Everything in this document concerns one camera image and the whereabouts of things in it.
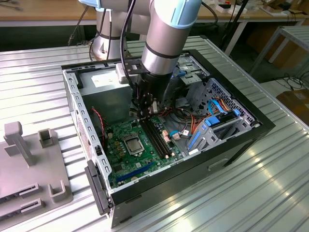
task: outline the side panel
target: side panel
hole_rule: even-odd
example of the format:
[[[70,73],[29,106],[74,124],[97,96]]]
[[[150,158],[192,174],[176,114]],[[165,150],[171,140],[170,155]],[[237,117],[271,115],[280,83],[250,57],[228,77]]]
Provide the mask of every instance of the side panel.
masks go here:
[[[235,156],[243,147],[250,141],[242,143],[210,160],[204,162],[194,168],[187,170],[186,172],[177,175],[160,185],[157,185],[134,198],[123,202],[114,207],[111,214],[112,227],[118,225],[130,219],[131,217],[151,208],[152,206],[159,204],[163,200],[175,195],[176,193],[186,189],[193,185],[197,181],[211,175],[212,173],[222,169],[224,165]],[[207,156],[207,152],[200,154],[201,156]]]

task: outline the black cable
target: black cable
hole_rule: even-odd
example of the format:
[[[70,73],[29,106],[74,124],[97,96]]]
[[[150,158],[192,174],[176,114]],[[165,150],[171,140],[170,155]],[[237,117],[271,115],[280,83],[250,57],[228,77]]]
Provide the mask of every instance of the black cable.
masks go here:
[[[15,9],[17,11],[23,11],[23,8],[21,7],[18,7],[18,6],[8,6],[8,5],[4,5],[4,4],[1,4],[2,2],[0,2],[0,6],[2,7],[7,7],[7,8],[12,8],[12,9]]]
[[[229,25],[230,25],[230,23],[231,23],[231,21],[232,21],[235,8],[236,8],[236,1],[235,1],[235,4],[234,4],[234,9],[233,9],[232,15],[231,15],[231,17],[230,17],[230,20],[228,21],[228,24],[227,24],[227,26],[226,26],[226,28],[225,28],[223,34],[222,34],[222,37],[221,37],[221,40],[220,40],[220,44],[221,44],[222,40],[225,38],[225,36],[226,36],[226,31],[227,31],[227,28],[229,27]]]
[[[129,76],[129,73],[127,72],[127,69],[126,69],[126,61],[125,61],[125,49],[124,49],[124,46],[125,46],[125,33],[126,33],[126,27],[127,27],[127,24],[131,18],[131,15],[132,15],[132,11],[133,11],[133,8],[134,8],[134,5],[135,5],[135,2],[136,0],[132,0],[131,2],[131,5],[127,11],[127,15],[126,15],[126,18],[125,18],[125,22],[124,22],[124,25],[122,27],[122,30],[121,30],[121,35],[120,35],[120,58],[121,58],[121,64],[122,64],[122,67],[124,69],[124,73],[125,73],[125,76],[129,82],[129,85],[130,87],[134,90],[134,85],[133,85],[133,82]]]
[[[89,41],[89,43],[91,43],[91,44],[90,44],[90,47],[89,47],[89,58],[90,58],[91,61],[93,61],[93,59],[92,59],[92,57],[91,57],[91,48],[92,48],[92,44],[93,44],[93,41],[94,41],[97,37],[99,37],[99,36],[101,35],[102,28],[103,28],[103,22],[104,22],[104,18],[105,18],[105,13],[106,13],[106,8],[104,8],[104,11],[103,11],[102,20],[101,20],[101,25],[100,25],[100,31],[98,32],[98,34],[97,34],[94,38],[92,38],[92,39]]]
[[[76,24],[76,26],[75,26],[75,28],[74,28],[73,33],[70,35],[70,38],[69,38],[69,41],[68,41],[68,46],[70,46],[71,41],[74,39],[74,36],[75,36],[76,30],[77,30],[77,28],[78,28],[79,24],[81,23],[81,20],[83,19],[84,15],[86,14],[86,12],[87,12],[88,8],[89,8],[89,6],[86,6],[86,8],[85,8],[84,12],[83,12],[83,13],[82,13],[82,15],[80,16],[80,18],[79,18],[79,20],[78,20],[78,22],[77,22],[77,24]]]
[[[109,41],[108,41],[108,50],[107,50],[107,57],[106,57],[107,60],[111,52],[111,38],[112,38],[112,12],[110,11],[110,36],[109,36]]]
[[[242,5],[241,5],[241,7],[240,7],[240,9],[239,9],[239,11],[238,11],[238,13],[237,13],[237,15],[236,15],[234,21],[233,21],[231,27],[228,29],[228,31],[227,31],[227,33],[226,33],[226,36],[225,36],[225,37],[222,39],[222,41],[220,42],[220,45],[219,45],[219,48],[220,48],[220,49],[223,49],[226,40],[229,38],[229,36],[230,36],[230,35],[232,34],[232,32],[235,30],[235,28],[236,28],[236,26],[237,26],[237,21],[238,21],[240,15],[241,15],[243,9],[245,9],[245,6],[247,5],[248,1],[249,1],[249,0],[244,0],[244,1],[242,2]]]
[[[309,73],[309,71],[304,72],[304,73],[300,76],[300,78],[299,78],[299,79],[304,78],[304,75],[305,75],[305,74],[307,74],[307,73]]]
[[[280,84],[283,87],[286,87],[287,89],[294,91],[295,89],[301,89],[301,88],[307,88],[309,89],[309,82],[306,80],[302,80],[302,77],[298,78],[298,77],[293,77],[288,73],[285,73],[284,76],[282,77],[277,77],[274,78],[273,80],[275,80],[278,84]],[[279,82],[279,80],[283,80],[285,81],[285,83],[289,86],[287,87],[286,85],[283,85],[282,83]],[[290,82],[293,82],[299,86],[293,86],[290,84]]]
[[[205,27],[211,27],[211,26],[217,25],[217,23],[218,23],[218,15],[216,14],[216,12],[209,5],[207,5],[204,2],[202,2],[202,5],[205,6],[214,16],[214,22],[209,24],[209,25],[206,25]]]

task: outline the wooden table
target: wooden table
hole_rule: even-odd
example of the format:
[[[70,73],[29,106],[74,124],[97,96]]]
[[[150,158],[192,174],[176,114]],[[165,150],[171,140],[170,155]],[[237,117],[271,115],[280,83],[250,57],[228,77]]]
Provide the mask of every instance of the wooden table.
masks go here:
[[[25,27],[25,26],[64,26],[76,25],[78,19],[84,11],[85,5],[78,0],[19,0],[19,7],[23,11],[4,8],[0,6],[0,27]],[[219,22],[228,22],[231,14],[221,13],[215,10]],[[239,26],[235,31],[225,53],[229,55],[233,50],[237,40],[242,34],[248,22],[286,22],[295,20],[296,25],[302,25],[308,16],[303,14],[292,16],[271,16],[263,10],[248,12],[239,18]],[[198,23],[213,22],[212,13],[205,7],[201,7],[198,12]],[[89,8],[80,25],[95,25],[96,11]]]

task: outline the ribbed metal surface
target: ribbed metal surface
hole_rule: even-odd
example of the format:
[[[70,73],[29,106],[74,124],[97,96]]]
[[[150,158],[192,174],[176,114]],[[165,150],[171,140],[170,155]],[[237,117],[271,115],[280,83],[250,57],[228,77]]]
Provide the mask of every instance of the ribbed metal surface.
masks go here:
[[[309,26],[282,27],[280,33],[309,52]]]
[[[144,43],[129,43],[141,55]],[[246,73],[200,37],[197,49],[276,127],[237,162],[113,231],[308,231],[308,128],[264,93]],[[111,231],[100,217],[84,174],[86,161],[69,115],[60,65],[88,61],[88,48],[0,53],[0,125],[20,120],[24,134],[53,128],[61,139],[74,200],[10,230]]]

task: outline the expansion slot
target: expansion slot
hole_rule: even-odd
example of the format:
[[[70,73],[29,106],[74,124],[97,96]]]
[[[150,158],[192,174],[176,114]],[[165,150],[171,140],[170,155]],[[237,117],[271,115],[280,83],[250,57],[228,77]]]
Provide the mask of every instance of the expansion slot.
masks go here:
[[[150,142],[152,143],[152,145],[156,149],[159,157],[161,159],[164,159],[166,157],[166,155],[169,156],[171,154],[171,151],[169,150],[169,148],[165,144],[165,141],[163,140],[161,135],[156,131],[156,128],[152,124],[152,122],[149,121],[149,120],[141,120],[140,125],[143,128],[143,130],[145,131],[146,135],[148,136]]]
[[[153,165],[153,164],[154,164],[154,162],[151,162],[151,163],[147,164],[147,165],[144,166],[144,167],[141,167],[141,168],[139,168],[139,169],[137,169],[137,170],[135,170],[135,171],[132,171],[132,172],[130,172],[130,173],[128,173],[128,174],[125,174],[125,175],[123,175],[123,176],[121,176],[121,177],[118,177],[118,178],[116,179],[116,181],[117,181],[117,182],[123,181],[123,180],[129,179],[129,178],[131,178],[131,177],[133,177],[133,176],[135,176],[135,175],[137,175],[137,174],[143,173],[143,172],[147,171],[147,170],[151,167],[151,165]]]

